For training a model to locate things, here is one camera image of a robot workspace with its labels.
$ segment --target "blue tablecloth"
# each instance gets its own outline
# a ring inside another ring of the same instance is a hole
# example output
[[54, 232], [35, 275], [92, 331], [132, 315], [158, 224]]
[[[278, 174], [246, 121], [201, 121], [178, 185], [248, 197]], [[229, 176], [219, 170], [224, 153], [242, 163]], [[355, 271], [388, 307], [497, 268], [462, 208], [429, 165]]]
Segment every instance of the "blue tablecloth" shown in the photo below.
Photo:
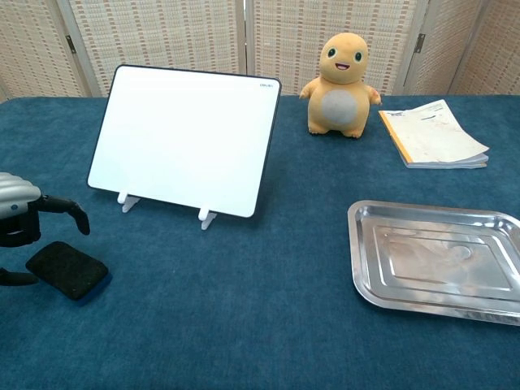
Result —
[[520, 217], [520, 97], [383, 97], [400, 110], [445, 98], [489, 146], [488, 167], [407, 169], [373, 106], [363, 136], [311, 136], [307, 101], [282, 97], [251, 219], [87, 187], [106, 100], [0, 105], [0, 171], [87, 211], [82, 236], [41, 213], [41, 239], [0, 248], [24, 271], [52, 241], [114, 276], [78, 307], [44, 282], [0, 288], [0, 388], [520, 388], [520, 329], [385, 310], [353, 286], [347, 209], [370, 199]]

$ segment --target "plush toy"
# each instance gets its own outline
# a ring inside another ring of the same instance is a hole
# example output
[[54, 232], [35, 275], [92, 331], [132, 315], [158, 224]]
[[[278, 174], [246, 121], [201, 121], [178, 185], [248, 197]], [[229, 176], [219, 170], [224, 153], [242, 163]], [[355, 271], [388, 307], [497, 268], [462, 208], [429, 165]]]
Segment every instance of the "plush toy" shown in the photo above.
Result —
[[336, 130], [355, 138], [363, 134], [370, 104], [381, 104], [379, 93], [363, 84], [367, 63], [368, 48], [357, 34], [343, 32], [325, 44], [319, 76], [300, 93], [300, 98], [309, 98], [310, 133]]

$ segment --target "white board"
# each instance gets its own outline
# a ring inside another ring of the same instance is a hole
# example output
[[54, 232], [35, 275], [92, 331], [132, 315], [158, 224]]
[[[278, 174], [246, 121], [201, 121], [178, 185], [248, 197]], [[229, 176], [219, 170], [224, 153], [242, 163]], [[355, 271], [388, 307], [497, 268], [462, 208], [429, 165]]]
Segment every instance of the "white board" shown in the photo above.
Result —
[[118, 67], [89, 187], [250, 217], [280, 90], [271, 78]]

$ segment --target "white plastic stand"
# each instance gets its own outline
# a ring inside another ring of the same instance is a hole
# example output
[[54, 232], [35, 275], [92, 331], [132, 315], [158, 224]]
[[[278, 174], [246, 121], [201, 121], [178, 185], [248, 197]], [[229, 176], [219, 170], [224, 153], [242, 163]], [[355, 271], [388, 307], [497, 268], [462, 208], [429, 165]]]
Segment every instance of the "white plastic stand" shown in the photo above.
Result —
[[119, 193], [119, 196], [117, 197], [117, 202], [120, 205], [123, 205], [121, 210], [124, 213], [128, 213], [130, 209], [140, 201], [141, 199], [139, 197], [129, 197], [128, 193], [126, 191], [123, 191]]
[[210, 209], [208, 207], [202, 207], [198, 212], [198, 219], [199, 221], [202, 221], [201, 229], [206, 230], [216, 216], [216, 213], [210, 213]]

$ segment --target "notebook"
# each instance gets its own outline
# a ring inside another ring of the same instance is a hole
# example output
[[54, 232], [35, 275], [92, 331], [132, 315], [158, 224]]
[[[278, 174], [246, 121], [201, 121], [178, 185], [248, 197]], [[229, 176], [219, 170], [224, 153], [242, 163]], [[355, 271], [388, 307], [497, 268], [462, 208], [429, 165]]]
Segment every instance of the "notebook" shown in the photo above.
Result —
[[379, 115], [408, 168], [480, 168], [489, 148], [464, 131], [444, 99]]

